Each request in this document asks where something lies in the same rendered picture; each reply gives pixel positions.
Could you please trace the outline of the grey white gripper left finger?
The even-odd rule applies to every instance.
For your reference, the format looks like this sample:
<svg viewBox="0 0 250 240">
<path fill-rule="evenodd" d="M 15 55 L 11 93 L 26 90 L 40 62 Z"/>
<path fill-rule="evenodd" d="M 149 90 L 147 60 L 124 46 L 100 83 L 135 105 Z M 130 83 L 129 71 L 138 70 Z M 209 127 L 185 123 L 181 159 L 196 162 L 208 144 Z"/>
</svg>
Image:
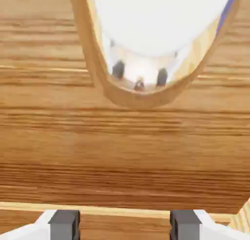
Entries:
<svg viewBox="0 0 250 240">
<path fill-rule="evenodd" d="M 0 240 L 80 240 L 78 210 L 45 210 L 31 224 L 0 235 Z"/>
</svg>

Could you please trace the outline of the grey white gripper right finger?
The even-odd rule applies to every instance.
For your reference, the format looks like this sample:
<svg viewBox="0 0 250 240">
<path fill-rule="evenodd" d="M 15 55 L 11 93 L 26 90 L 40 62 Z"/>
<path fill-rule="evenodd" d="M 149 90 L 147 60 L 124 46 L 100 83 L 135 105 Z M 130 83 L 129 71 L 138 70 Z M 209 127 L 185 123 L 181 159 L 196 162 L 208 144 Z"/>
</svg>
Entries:
<svg viewBox="0 0 250 240">
<path fill-rule="evenodd" d="M 170 240 L 250 240 L 250 234 L 215 221 L 205 210 L 172 210 Z"/>
</svg>

